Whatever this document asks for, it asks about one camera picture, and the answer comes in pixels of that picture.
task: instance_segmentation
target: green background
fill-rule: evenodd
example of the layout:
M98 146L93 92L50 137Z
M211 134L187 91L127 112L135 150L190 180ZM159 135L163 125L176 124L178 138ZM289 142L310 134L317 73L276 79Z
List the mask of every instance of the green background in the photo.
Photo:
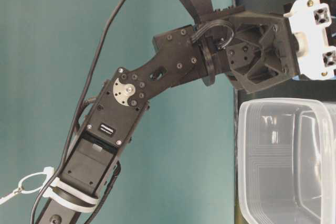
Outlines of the green background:
M0 195L24 175L58 165L102 28L118 1L0 0ZM225 8L231 0L213 3ZM178 0L128 0L88 96L118 66L131 70L153 57L154 35L191 23ZM198 80L167 90L151 101L94 223L233 223L233 142L233 90L225 76L208 88ZM28 223L35 197L0 206L0 223Z

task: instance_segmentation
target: robotic arm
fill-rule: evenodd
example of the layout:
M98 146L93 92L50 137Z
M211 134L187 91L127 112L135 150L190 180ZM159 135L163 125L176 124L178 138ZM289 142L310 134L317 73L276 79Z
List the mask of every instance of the robotic arm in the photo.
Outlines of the robotic arm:
M180 1L195 25L154 36L156 55L149 62L132 71L120 67L104 83L71 143L65 167L44 193L49 199L37 224L73 224L82 212L100 209L100 192L111 173L114 183L120 172L118 160L149 100L167 88L197 79L210 86L221 73L235 89L247 92L300 74L334 77L335 0L299 0L286 6L285 15L242 6L213 10L211 0Z

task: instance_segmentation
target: hole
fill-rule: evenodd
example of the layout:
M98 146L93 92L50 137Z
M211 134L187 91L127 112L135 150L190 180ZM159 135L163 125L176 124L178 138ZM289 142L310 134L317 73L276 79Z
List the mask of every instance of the hole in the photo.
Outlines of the hole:
M164 67L159 67L154 72L152 72L149 75L149 79L151 81L158 81L160 80L165 74L167 73L167 70Z

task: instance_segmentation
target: cable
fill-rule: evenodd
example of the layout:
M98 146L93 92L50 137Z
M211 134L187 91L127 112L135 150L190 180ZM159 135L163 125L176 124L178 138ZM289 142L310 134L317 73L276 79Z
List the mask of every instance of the cable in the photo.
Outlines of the cable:
M87 108L87 106L95 103L96 99L97 99L97 97L91 97L91 98L83 101L83 104L82 104L82 106L80 108L80 112L79 112L80 116L78 116L78 119L81 117L81 115L83 114L83 112ZM80 128L80 124L79 124L79 121L77 120L74 131L77 133L79 131L79 128Z
M90 217L84 222L84 224L89 224L93 221L93 219L96 217L96 215L99 213L101 207L103 206L103 204L105 203L105 200L107 199L107 197L109 196L114 183L116 182L118 175L121 172L121 165L120 162L117 162L117 167L115 168L113 175L110 179L110 182L108 183L108 185L106 186L105 192L103 194L103 196L101 197L100 202L98 203L97 207L95 208L95 210L93 211L93 213L90 215Z
M233 30L233 25L229 21L226 21L226 20L223 20L223 19L217 19L217 20L207 22L204 26L202 26L199 30L197 30L191 36L191 42L193 44L196 43L208 30L210 30L210 29L212 29L216 26L226 27L226 28L229 29L229 31L231 33L230 37L227 40L218 44L219 49L225 48L233 40L233 38L235 36L235 31Z
M91 67L90 67L90 70L89 70L89 73L88 73L88 76L86 78L86 81L85 81L85 85L84 85L84 88L82 90L82 93L80 95L80 98L78 100L78 103L77 103L77 106L76 106L76 110L75 110L75 113L74 113L74 116L72 118L72 121L71 121L71 125L70 125L70 129L69 129L69 132L68 132L68 136L67 136L67 139L66 139L66 142L64 144L64 149L63 149L63 152L62 152L62 156L61 156L61 161L60 161L60 164L58 166L58 168L56 169L54 175L50 178L50 180L44 185L44 187L42 188L42 190L39 192L39 194L37 195L36 197L36 200L34 202L34 205L32 207L32 211L30 213L30 224L34 224L34 221L35 221L35 213L36 213L36 208L38 206L38 203L40 202L44 192L47 190L47 188L51 185L51 183L54 181L54 179L56 177L58 177L58 175L61 173L61 171L63 170L64 166L65 166L65 163L66 163L66 157L67 157L67 153L68 153L68 150L69 150L69 145L70 145L70 142L71 142L71 139L72 139L72 135L74 133L74 129L75 129L75 126L76 126L76 122L78 121L78 118L79 118L79 112L80 112L80 108L83 104L83 101L85 99L85 96L88 92L88 89L89 89L89 86L90 86L90 83L91 83L91 80L92 80L92 76L93 76L93 72L96 68L96 65L97 65L97 61L99 59L99 56L100 56L100 53L101 53L101 49L102 49L102 46L104 44L104 41L106 39L106 35L107 35L107 32L112 24L112 22L114 21L116 15L118 14L119 10L121 9L121 7L123 6L123 4L125 3L126 0L120 0L118 5L115 7L115 9L113 10L110 18L107 20L106 22L106 25L104 27L104 30L103 30L103 33L101 35L101 38L100 38L100 41L99 41L99 44L98 44L98 47L97 47L97 50L94 54L94 58L93 58L93 61L92 61L92 64L91 64Z

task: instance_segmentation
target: clear plastic container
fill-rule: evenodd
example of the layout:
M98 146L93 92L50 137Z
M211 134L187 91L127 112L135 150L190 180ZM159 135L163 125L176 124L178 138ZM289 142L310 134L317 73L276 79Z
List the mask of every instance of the clear plastic container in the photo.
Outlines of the clear plastic container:
M250 224L336 224L334 125L332 103L271 98L241 105L238 193Z

